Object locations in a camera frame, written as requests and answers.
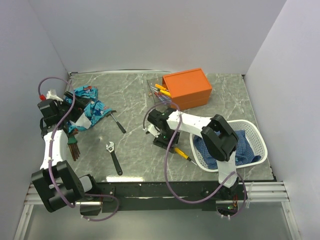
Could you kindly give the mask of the blue checked cloth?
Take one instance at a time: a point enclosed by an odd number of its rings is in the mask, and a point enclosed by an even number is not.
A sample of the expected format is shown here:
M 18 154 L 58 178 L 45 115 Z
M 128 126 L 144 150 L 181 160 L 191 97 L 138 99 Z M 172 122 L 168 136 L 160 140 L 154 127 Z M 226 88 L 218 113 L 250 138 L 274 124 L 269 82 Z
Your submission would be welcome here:
M 246 138 L 245 130 L 236 130 L 235 133 L 238 137 L 235 152 L 236 166 L 247 165 L 259 161 L 261 159 L 261 156 L 254 154 L 250 143 Z M 216 170 L 218 168 L 217 161 L 210 155 L 204 140 L 199 136 L 195 136 L 193 138 L 193 144 L 195 149 L 203 158 L 203 161 L 207 165 L 207 168 L 210 170 Z

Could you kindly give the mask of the orange drawer cabinet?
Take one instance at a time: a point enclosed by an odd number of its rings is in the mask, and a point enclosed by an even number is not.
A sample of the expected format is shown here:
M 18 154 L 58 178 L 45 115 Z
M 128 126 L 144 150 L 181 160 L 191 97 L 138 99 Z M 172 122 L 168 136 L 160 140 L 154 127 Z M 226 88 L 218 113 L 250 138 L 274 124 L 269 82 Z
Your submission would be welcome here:
M 166 74 L 162 77 L 162 86 L 180 110 L 206 105 L 213 90 L 201 68 Z

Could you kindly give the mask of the yellow slim screwdriver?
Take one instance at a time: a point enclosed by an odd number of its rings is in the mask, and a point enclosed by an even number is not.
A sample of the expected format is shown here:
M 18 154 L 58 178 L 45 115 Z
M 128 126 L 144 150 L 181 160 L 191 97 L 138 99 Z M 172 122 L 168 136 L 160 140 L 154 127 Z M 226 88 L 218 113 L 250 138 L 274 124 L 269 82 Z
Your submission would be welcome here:
M 159 85 L 159 84 L 155 84 L 155 88 L 158 90 L 167 91 L 167 89 L 165 87 L 163 87 L 162 85 Z

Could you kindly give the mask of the clear plastic drawer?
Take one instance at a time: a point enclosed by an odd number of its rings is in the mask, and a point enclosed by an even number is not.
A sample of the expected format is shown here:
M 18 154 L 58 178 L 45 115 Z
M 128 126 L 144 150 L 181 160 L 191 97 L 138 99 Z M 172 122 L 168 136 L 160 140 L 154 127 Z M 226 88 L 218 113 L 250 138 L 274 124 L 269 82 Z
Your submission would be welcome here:
M 155 104 L 165 102 L 168 105 L 172 101 L 171 93 L 168 87 L 163 83 L 162 77 L 147 80 L 149 95 L 153 98 Z

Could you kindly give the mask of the red blue screwdriver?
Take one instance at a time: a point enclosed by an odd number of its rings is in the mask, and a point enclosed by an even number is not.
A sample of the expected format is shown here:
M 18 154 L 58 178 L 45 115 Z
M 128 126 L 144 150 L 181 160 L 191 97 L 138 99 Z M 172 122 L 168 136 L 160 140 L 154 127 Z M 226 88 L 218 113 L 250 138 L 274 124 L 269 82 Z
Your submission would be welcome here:
M 160 101 L 165 101 L 167 100 L 166 96 L 163 95 L 162 93 L 160 92 L 154 92 L 154 95 L 157 97 L 157 99 L 159 99 Z
M 169 106 L 172 103 L 172 100 L 169 97 L 166 97 L 165 95 L 156 95 L 155 103 Z

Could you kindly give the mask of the green hex key set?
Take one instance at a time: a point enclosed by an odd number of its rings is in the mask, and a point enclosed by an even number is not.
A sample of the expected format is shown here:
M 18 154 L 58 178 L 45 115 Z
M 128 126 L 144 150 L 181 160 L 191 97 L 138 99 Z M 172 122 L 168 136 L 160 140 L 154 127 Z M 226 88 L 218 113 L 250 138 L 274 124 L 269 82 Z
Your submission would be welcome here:
M 80 157 L 80 154 L 81 154 L 79 147 L 78 147 L 78 141 L 76 139 L 76 134 L 77 134 L 77 132 L 71 133 L 68 136 L 68 141 L 67 141 L 67 145 L 70 150 L 73 161 L 76 161 Z

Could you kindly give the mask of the black handled hammer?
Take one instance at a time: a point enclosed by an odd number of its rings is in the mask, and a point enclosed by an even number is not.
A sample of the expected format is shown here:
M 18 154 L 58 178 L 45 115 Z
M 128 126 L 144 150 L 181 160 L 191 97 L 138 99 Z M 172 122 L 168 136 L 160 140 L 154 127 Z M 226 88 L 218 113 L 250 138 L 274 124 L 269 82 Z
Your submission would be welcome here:
M 109 117 L 111 116 L 112 119 L 115 121 L 116 125 L 118 126 L 118 128 L 121 130 L 121 132 L 123 134 L 125 134 L 127 131 L 125 130 L 125 128 L 121 125 L 121 123 L 117 120 L 117 118 L 114 116 L 114 113 L 117 113 L 116 110 L 111 110 L 110 112 L 108 112 L 105 116 Z

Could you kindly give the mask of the black adjustable wrench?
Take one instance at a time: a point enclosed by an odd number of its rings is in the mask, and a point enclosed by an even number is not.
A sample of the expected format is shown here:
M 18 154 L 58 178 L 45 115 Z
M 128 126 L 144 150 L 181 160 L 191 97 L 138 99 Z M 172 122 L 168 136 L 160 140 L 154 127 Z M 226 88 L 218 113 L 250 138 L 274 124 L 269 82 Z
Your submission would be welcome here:
M 116 153 L 115 153 L 115 144 L 114 142 L 112 141 L 109 141 L 107 144 L 106 144 L 106 150 L 110 153 L 111 155 L 111 158 L 112 158 L 112 161 L 113 161 L 113 164 L 114 164 L 114 167 L 115 167 L 115 170 L 116 170 L 116 173 L 121 176 L 123 174 L 123 171 L 122 171 L 122 168 L 120 166 L 120 163 L 118 161 L 118 158 L 116 156 Z

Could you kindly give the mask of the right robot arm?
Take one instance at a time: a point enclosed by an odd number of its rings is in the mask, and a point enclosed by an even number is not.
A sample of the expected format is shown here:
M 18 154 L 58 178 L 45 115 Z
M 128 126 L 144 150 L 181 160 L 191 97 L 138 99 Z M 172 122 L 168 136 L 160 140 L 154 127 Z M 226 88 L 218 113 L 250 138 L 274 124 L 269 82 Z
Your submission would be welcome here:
M 224 117 L 219 114 L 211 118 L 200 117 L 170 107 L 165 112 L 160 112 L 155 108 L 153 106 L 147 111 L 142 125 L 144 126 L 145 121 L 148 121 L 155 126 L 159 121 L 165 130 L 173 130 L 164 157 L 164 179 L 172 195 L 177 200 L 192 205 L 203 203 L 218 192 L 222 198 L 231 199 L 237 192 L 238 177 L 235 157 L 239 138 Z M 190 201 L 179 197 L 168 180 L 168 153 L 179 130 L 201 137 L 210 155 L 217 160 L 219 186 L 210 195 L 200 200 Z

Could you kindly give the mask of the turquoise shark print cloth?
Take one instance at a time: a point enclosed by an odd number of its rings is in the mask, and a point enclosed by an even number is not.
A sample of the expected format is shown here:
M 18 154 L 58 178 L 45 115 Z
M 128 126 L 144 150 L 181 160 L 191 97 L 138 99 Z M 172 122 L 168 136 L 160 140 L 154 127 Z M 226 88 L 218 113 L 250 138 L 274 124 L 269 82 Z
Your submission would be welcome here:
M 71 93 L 75 94 L 75 96 L 88 98 L 91 100 L 91 102 L 87 106 L 77 106 L 77 108 L 82 109 L 85 116 L 91 121 L 90 128 L 96 125 L 102 118 L 106 116 L 108 112 L 112 110 L 111 108 L 107 107 L 103 102 L 98 100 L 98 88 L 95 86 L 83 85 L 75 88 L 74 92 L 71 92 Z M 85 130 L 86 129 L 82 127 L 75 127 L 72 125 L 68 125 L 69 134 L 71 134 L 74 131 L 83 132 Z

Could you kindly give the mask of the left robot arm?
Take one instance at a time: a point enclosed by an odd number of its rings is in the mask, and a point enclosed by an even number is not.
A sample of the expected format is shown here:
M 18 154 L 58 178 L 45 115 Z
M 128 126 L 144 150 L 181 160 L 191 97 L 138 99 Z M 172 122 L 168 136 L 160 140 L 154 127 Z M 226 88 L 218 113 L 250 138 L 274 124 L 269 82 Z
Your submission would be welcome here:
M 37 106 L 42 113 L 40 130 L 45 150 L 40 169 L 31 175 L 31 182 L 42 203 L 52 213 L 65 206 L 74 207 L 82 198 L 96 200 L 100 189 L 95 179 L 90 174 L 78 177 L 66 160 L 67 145 L 72 138 L 67 119 L 72 111 L 80 117 L 83 109 L 76 108 L 76 99 L 67 102 L 53 90 L 41 95 L 40 99 Z

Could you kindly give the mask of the white plastic basket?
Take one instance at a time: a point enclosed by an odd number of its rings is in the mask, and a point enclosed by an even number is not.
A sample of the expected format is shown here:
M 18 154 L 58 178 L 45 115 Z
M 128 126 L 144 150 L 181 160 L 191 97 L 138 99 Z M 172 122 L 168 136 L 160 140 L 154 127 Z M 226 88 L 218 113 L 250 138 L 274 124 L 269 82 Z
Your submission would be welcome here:
M 241 168 L 251 167 L 251 166 L 255 166 L 255 165 L 263 163 L 267 159 L 268 150 L 267 150 L 266 144 L 265 144 L 258 128 L 253 123 L 251 123 L 247 120 L 243 120 L 243 119 L 230 120 L 228 122 L 228 124 L 231 126 L 231 128 L 234 131 L 245 130 L 246 139 L 248 140 L 248 142 L 253 150 L 253 153 L 255 155 L 261 156 L 260 160 L 257 162 L 252 162 L 249 164 L 236 166 L 236 168 L 241 169 Z M 206 172 L 210 172 L 210 173 L 217 172 L 218 168 L 217 169 L 208 169 L 208 166 L 204 163 L 204 160 L 200 156 L 200 153 L 196 150 L 194 143 L 193 143 L 193 138 L 195 136 L 196 135 L 191 133 L 189 135 L 189 141 L 190 141 L 192 154 L 193 154 L 193 157 L 194 157 L 196 164 L 202 170 L 204 170 Z

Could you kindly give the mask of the black base crossbar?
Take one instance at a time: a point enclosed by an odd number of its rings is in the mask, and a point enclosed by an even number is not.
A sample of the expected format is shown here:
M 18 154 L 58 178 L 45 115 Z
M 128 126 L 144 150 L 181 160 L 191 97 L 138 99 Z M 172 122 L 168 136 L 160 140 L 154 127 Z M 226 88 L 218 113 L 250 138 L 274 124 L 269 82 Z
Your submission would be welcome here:
M 86 196 L 80 202 L 80 214 L 100 217 L 102 213 L 118 211 L 202 210 L 227 211 L 227 204 L 244 200 L 244 186 L 238 183 L 227 189 L 217 181 L 176 181 L 170 187 L 186 202 L 175 198 L 165 182 L 99 182 L 96 196 Z

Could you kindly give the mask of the aluminium rail frame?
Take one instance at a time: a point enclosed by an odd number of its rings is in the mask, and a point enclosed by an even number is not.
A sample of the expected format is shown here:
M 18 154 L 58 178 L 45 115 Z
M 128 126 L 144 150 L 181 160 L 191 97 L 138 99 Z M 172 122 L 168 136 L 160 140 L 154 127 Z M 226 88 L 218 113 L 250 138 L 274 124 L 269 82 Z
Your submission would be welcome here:
M 165 151 L 154 146 L 142 130 L 154 100 L 147 80 L 157 71 L 72 73 L 74 87 L 93 85 L 102 102 L 117 110 L 123 134 L 103 119 L 78 136 L 80 158 L 70 164 L 76 174 L 92 174 L 102 182 L 164 180 Z M 106 144 L 114 142 L 121 166 L 118 175 Z M 298 240 L 300 234 L 283 182 L 272 181 L 270 163 L 240 169 L 248 189 L 244 209 L 233 218 L 200 209 L 120 211 L 111 219 L 88 222 L 78 208 L 49 213 L 31 187 L 15 238 L 18 240 Z

